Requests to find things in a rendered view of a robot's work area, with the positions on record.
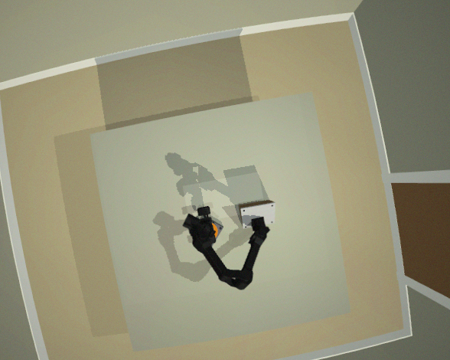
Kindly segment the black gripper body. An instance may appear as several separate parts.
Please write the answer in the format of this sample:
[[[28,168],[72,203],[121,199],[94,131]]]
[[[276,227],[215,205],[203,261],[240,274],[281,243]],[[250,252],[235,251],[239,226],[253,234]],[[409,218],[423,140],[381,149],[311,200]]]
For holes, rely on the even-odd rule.
[[[211,222],[211,220],[209,221],[209,217],[208,217],[208,215],[210,214],[210,207],[206,206],[206,207],[198,208],[197,213],[198,213],[198,216],[204,216],[204,219],[201,219],[201,224],[204,222],[207,222],[211,225],[212,230],[213,230],[212,222]],[[211,243],[216,242],[215,235],[213,237],[209,237],[209,238],[210,238]]]

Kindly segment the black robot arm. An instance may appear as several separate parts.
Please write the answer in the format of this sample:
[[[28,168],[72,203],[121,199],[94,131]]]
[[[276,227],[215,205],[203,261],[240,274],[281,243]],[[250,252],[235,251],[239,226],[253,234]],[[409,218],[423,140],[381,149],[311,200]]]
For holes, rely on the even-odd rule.
[[[216,231],[212,230],[209,223],[204,222],[201,224],[200,219],[188,214],[182,227],[189,230],[189,234],[192,236],[192,245],[197,251],[204,255],[207,262],[214,269],[218,279],[232,287],[236,287],[238,290],[244,290],[252,282],[253,264],[259,252],[259,248],[266,239],[266,234],[269,231],[269,227],[265,224],[264,217],[252,219],[251,224],[255,233],[250,237],[249,244],[251,244],[251,248],[242,270],[227,269],[221,259],[217,256],[211,246],[209,238],[213,237]]]

